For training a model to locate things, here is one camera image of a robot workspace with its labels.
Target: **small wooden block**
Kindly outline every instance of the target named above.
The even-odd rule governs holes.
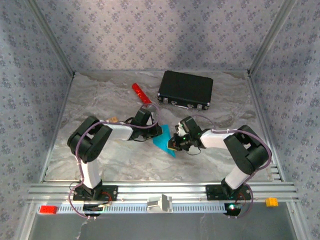
[[[117,123],[118,122],[118,118],[116,116],[109,118],[107,121],[109,121],[110,123]]]

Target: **marble surface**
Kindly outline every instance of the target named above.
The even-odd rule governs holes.
[[[245,72],[190,72],[213,78],[209,110],[198,111],[161,103],[160,124],[174,126],[189,115],[201,114],[212,119],[218,129],[249,125],[258,135],[261,127],[253,105]],[[138,83],[151,101],[158,103],[157,92],[163,71],[87,72],[76,73],[65,106],[60,129],[52,150],[45,180],[78,180],[79,169],[67,146],[74,130],[89,115],[101,120],[133,117],[141,106],[131,89]],[[202,129],[211,127],[205,119],[196,118]],[[176,158],[153,145],[152,140],[134,142],[108,141],[99,158],[104,181],[220,181],[235,166],[226,149],[207,148],[196,156],[181,151]],[[270,170],[262,170],[254,180],[270,179]]]

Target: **blue floral wallpaper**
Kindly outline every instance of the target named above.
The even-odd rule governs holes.
[[[298,0],[253,77],[287,181],[320,239],[320,3]]]
[[[13,239],[40,173],[68,76],[23,1],[0,1],[0,239]]]
[[[77,72],[246,70],[283,0],[39,0]]]

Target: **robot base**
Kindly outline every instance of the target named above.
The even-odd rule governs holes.
[[[102,185],[99,184],[95,188],[87,188],[84,184],[77,187],[74,190],[73,200],[74,201],[102,201],[109,202],[116,201],[118,195],[118,186],[116,185]]]
[[[223,192],[223,188],[222,188],[221,184],[206,185],[205,192],[206,192],[206,199],[208,201],[213,201],[213,200],[234,200],[234,201],[236,201],[239,198],[240,194],[244,196],[245,200],[251,200],[251,194],[250,194],[249,188],[245,185],[242,185],[231,196],[227,196]]]

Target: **red block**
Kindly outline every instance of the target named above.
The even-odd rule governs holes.
[[[58,210],[57,206],[42,205],[40,207],[39,213],[41,213],[41,214],[56,214],[57,210]]]

